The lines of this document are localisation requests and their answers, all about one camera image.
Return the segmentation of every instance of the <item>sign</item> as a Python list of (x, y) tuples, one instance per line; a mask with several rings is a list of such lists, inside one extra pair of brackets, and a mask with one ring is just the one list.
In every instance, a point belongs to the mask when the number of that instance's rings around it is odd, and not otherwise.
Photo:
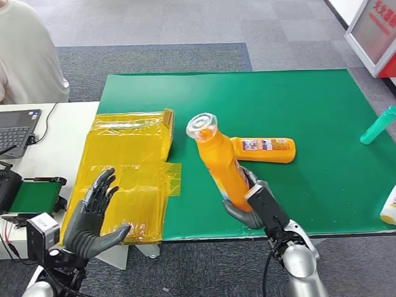
[(351, 35), (376, 64), (396, 38), (396, 1), (370, 0)]

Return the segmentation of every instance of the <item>white bottle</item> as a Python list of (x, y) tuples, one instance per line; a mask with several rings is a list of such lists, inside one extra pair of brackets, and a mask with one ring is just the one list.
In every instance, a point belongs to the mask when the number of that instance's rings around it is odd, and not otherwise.
[(379, 216), (387, 224), (396, 225), (396, 186), (386, 199)]

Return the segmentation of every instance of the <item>clear bottle cap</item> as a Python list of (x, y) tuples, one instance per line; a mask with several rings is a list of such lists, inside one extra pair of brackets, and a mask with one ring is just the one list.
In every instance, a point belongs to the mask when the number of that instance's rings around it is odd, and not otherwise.
[(195, 140), (208, 140), (217, 131), (217, 118), (211, 113), (201, 113), (188, 122), (186, 131)]

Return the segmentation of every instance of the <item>orange detergent bottle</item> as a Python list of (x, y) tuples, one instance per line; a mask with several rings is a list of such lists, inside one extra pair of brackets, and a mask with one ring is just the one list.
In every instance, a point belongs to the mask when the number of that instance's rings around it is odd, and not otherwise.
[(251, 210), (244, 196), (249, 190), (247, 179), (236, 160), (231, 140), (217, 129), (216, 116), (198, 114), (191, 119), (186, 131), (195, 139), (199, 156), (224, 199), (246, 212)]
[(239, 138), (231, 139), (237, 160), (290, 163), (296, 155), (296, 145), (290, 138)]

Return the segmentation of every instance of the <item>green table mat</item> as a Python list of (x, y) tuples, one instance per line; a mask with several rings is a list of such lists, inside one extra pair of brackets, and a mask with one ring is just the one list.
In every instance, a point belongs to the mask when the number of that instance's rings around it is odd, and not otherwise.
[(194, 115), (217, 116), (229, 137), (290, 137), (290, 164), (243, 162), (269, 183), (278, 203), (311, 235), (394, 230), (379, 212), (396, 183), (396, 145), (386, 132), (359, 138), (376, 116), (345, 69), (109, 75), (98, 114), (175, 111), (169, 162), (182, 163), (164, 240), (260, 236), (226, 214), (221, 195), (186, 135)]

